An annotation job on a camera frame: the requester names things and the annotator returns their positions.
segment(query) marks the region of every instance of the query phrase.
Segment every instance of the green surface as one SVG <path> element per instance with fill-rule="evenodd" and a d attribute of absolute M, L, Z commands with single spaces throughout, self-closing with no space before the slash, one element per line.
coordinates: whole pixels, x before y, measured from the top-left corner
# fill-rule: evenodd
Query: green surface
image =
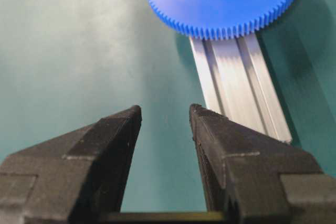
<path fill-rule="evenodd" d="M 146 0 L 0 0 L 0 161 L 133 104 L 143 123 L 123 211 L 205 210 L 188 39 Z"/>
<path fill-rule="evenodd" d="M 259 39 L 294 137 L 336 176 L 336 2 L 296 0 Z"/>
<path fill-rule="evenodd" d="M 297 0 L 259 34 L 295 144 L 336 175 L 336 4 Z M 0 161 L 139 104 L 123 211 L 205 210 L 191 103 L 204 104 L 187 38 L 146 0 L 0 0 Z"/>

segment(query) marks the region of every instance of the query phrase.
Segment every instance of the green cutting mat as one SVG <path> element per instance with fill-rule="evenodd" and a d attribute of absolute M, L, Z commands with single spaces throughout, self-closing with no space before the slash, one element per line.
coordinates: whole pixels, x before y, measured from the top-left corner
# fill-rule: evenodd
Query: green cutting mat
<path fill-rule="evenodd" d="M 146 0 L 0 0 L 0 161 L 133 104 L 143 122 L 123 211 L 204 210 L 188 39 Z"/>
<path fill-rule="evenodd" d="M 334 0 L 298 0 L 260 39 L 296 144 L 336 174 Z M 0 0 L 0 161 L 139 104 L 123 211 L 205 210 L 188 121 L 188 39 L 146 0 Z"/>

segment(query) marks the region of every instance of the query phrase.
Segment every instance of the gear teeth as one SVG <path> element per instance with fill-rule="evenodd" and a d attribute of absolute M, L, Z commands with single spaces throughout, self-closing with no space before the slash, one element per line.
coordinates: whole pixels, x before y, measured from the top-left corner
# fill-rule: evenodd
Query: gear teeth
<path fill-rule="evenodd" d="M 281 0 L 274 7 L 260 17 L 254 20 L 242 22 L 233 27 L 194 27 L 191 24 L 185 24 L 178 20 L 174 20 L 172 17 L 168 17 L 167 14 L 160 10 L 154 1 L 148 0 L 151 8 L 155 14 L 162 20 L 165 24 L 175 29 L 177 32 L 183 35 L 191 36 L 197 39 L 211 39 L 211 40 L 221 40 L 221 39 L 233 39 L 240 36 L 245 36 L 255 31 L 268 26 L 278 17 L 280 17 L 292 4 L 294 0 Z"/>

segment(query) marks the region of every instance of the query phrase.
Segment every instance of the aluminum rail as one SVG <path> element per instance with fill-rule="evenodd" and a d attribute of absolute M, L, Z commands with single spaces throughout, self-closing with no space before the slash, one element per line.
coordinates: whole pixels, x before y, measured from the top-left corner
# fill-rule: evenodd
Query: aluminum rail
<path fill-rule="evenodd" d="M 190 38 L 206 107 L 282 142 L 292 140 L 255 34 Z"/>

